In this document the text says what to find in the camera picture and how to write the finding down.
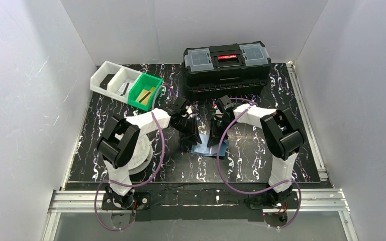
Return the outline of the gold credit card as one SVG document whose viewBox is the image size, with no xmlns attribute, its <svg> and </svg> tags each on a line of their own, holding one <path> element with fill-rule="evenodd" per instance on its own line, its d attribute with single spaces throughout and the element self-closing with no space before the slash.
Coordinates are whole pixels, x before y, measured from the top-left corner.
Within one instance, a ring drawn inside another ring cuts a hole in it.
<svg viewBox="0 0 386 241">
<path fill-rule="evenodd" d="M 147 105 L 155 87 L 151 87 L 150 90 L 143 89 L 138 95 L 136 101 L 140 104 Z"/>
</svg>

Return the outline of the white credit card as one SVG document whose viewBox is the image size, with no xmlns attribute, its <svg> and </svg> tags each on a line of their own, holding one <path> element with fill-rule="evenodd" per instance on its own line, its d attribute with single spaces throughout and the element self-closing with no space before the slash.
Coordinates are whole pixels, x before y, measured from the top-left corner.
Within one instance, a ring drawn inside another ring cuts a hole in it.
<svg viewBox="0 0 386 241">
<path fill-rule="evenodd" d="M 124 82 L 121 87 L 118 89 L 118 92 L 117 94 L 120 95 L 120 96 L 124 96 L 126 95 L 126 92 L 128 91 L 128 88 L 130 86 L 130 82 Z"/>
</svg>

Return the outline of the black credit card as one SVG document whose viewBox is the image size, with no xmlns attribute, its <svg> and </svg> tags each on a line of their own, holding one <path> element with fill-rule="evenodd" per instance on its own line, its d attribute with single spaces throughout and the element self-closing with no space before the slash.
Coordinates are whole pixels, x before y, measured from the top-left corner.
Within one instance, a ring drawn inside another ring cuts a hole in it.
<svg viewBox="0 0 386 241">
<path fill-rule="evenodd" d="M 114 76 L 115 74 L 107 74 L 106 77 L 100 83 L 100 88 L 107 90 L 108 84 Z"/>
</svg>

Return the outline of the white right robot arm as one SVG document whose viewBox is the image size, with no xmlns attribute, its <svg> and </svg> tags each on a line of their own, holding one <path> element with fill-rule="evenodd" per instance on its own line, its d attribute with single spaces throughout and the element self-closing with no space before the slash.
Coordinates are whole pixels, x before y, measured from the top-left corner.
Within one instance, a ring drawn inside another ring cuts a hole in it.
<svg viewBox="0 0 386 241">
<path fill-rule="evenodd" d="M 292 190 L 294 162 L 306 142 L 306 135 L 289 109 L 262 108 L 250 100 L 245 104 L 237 104 L 236 100 L 237 98 L 226 95 L 217 100 L 217 116 L 211 125 L 208 145 L 217 145 L 219 155 L 227 132 L 234 124 L 248 124 L 260 128 L 272 154 L 271 175 L 268 187 L 253 191 L 252 194 L 270 192 L 276 200 L 280 200 Z"/>
</svg>

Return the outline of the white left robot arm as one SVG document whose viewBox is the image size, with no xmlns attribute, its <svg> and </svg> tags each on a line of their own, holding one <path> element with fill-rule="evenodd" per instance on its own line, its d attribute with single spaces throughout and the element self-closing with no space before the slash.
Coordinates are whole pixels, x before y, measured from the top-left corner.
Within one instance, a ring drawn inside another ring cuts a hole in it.
<svg viewBox="0 0 386 241">
<path fill-rule="evenodd" d="M 167 127 L 179 131 L 181 141 L 187 145 L 202 142 L 191 104 L 183 97 L 140 115 L 111 117 L 96 143 L 96 149 L 105 162 L 112 195 L 127 200 L 133 189 L 129 161 L 137 152 L 144 152 L 148 159 L 151 147 L 145 144 L 144 138 Z"/>
</svg>

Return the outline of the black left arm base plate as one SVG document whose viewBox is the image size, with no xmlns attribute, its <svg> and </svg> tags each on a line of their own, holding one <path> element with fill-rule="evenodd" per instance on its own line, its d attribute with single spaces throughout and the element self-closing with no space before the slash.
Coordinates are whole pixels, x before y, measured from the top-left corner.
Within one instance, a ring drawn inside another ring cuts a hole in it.
<svg viewBox="0 0 386 241">
<path fill-rule="evenodd" d="M 125 196 L 105 193 L 101 202 L 102 210 L 149 210 L 151 195 L 147 192 L 129 192 Z"/>
</svg>

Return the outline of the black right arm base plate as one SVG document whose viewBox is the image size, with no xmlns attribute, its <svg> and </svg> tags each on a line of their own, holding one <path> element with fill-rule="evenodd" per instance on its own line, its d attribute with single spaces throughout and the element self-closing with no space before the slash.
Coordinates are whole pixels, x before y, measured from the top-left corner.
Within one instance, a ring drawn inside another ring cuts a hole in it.
<svg viewBox="0 0 386 241">
<path fill-rule="evenodd" d="M 271 209 L 271 212 L 284 213 L 289 209 L 297 209 L 299 205 L 298 193 L 287 189 L 276 193 L 273 189 L 257 195 L 249 195 L 244 203 L 251 209 Z"/>
</svg>

